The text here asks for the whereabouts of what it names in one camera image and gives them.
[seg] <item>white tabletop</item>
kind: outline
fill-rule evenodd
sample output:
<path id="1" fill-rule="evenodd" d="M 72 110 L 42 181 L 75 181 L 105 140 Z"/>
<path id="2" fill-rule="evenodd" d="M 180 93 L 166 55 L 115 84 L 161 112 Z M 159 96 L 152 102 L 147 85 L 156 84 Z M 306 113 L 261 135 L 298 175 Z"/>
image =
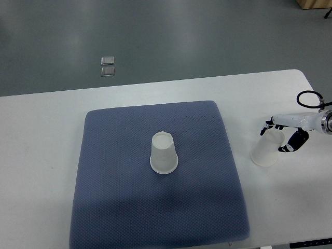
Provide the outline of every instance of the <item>white tabletop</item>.
<path id="1" fill-rule="evenodd" d="M 311 131 L 303 148 L 269 168 L 249 155 L 265 120 L 308 111 L 296 103 L 303 90 L 311 90 L 303 73 L 287 70 L 0 98 L 1 247 L 68 248 L 88 111 L 199 100 L 218 105 L 247 205 L 250 237 L 231 248 L 331 238 L 332 137 Z M 296 130 L 283 131 L 288 139 Z"/>

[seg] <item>robotic hand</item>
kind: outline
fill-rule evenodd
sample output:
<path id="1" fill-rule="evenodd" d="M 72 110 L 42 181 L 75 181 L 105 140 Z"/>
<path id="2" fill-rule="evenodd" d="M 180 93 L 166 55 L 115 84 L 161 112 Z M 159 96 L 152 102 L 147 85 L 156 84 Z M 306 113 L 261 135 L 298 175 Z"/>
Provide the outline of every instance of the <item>robotic hand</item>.
<path id="1" fill-rule="evenodd" d="M 299 97 L 303 93 L 315 93 L 319 99 L 318 106 L 307 106 L 299 101 Z M 332 134 L 332 111 L 325 110 L 324 107 L 332 105 L 332 102 L 324 104 L 323 97 L 314 91 L 304 91 L 297 95 L 297 103 L 307 108 L 320 108 L 319 113 L 296 113 L 286 115 L 275 115 L 271 120 L 266 121 L 260 135 L 262 136 L 267 129 L 275 126 L 276 129 L 282 130 L 284 127 L 294 127 L 298 130 L 290 137 L 288 143 L 279 148 L 280 152 L 297 151 L 308 139 L 308 131 L 316 130 L 323 134 Z"/>

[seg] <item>clear plastic cup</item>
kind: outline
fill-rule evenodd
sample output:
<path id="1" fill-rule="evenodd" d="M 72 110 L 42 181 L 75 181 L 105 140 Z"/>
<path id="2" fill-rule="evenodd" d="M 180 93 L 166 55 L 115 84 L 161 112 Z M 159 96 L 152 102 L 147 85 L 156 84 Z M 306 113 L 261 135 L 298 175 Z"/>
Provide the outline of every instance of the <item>clear plastic cup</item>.
<path id="1" fill-rule="evenodd" d="M 150 164 L 159 174 L 169 174 L 176 169 L 178 157 L 171 134 L 161 131 L 152 137 Z"/>
<path id="2" fill-rule="evenodd" d="M 259 139 L 258 143 L 251 149 L 252 161 L 263 167 L 273 165 L 278 158 L 278 148 L 285 140 L 285 135 L 278 129 L 268 129 Z"/>

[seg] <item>upside-down cup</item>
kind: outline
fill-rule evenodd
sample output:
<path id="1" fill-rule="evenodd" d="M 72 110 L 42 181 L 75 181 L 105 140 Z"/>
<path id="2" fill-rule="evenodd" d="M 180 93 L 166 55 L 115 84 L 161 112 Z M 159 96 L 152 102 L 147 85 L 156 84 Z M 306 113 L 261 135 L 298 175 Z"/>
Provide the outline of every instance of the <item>upside-down cup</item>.
<path id="1" fill-rule="evenodd" d="M 250 151 L 252 161 L 263 167 L 273 165 L 280 153 L 278 148 L 282 145 L 284 140 L 285 135 L 280 130 L 266 130 L 258 143 Z"/>
<path id="2" fill-rule="evenodd" d="M 159 174 L 169 174 L 176 169 L 178 157 L 171 134 L 161 131 L 152 137 L 150 164 Z"/>

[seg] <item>black cable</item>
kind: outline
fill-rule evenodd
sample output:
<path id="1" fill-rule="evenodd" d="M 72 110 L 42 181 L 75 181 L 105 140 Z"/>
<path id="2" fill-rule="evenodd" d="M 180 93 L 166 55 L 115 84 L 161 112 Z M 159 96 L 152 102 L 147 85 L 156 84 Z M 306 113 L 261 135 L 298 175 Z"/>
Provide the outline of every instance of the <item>black cable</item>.
<path id="1" fill-rule="evenodd" d="M 318 98 L 320 98 L 320 101 L 323 99 L 323 96 L 318 93 L 318 92 L 315 92 L 315 91 L 303 91 L 303 92 L 300 92 L 297 97 L 296 97 L 296 102 L 300 105 L 300 106 L 303 106 L 303 107 L 306 107 L 306 108 L 311 108 L 311 109 L 316 109 L 316 108 L 324 108 L 325 106 L 329 106 L 329 105 L 332 105 L 332 102 L 329 102 L 329 103 L 322 103 L 320 105 L 317 105 L 317 106 L 311 106 L 311 105 L 305 105 L 305 104 L 302 104 L 300 102 L 300 96 L 304 93 L 314 93 L 318 96 Z"/>

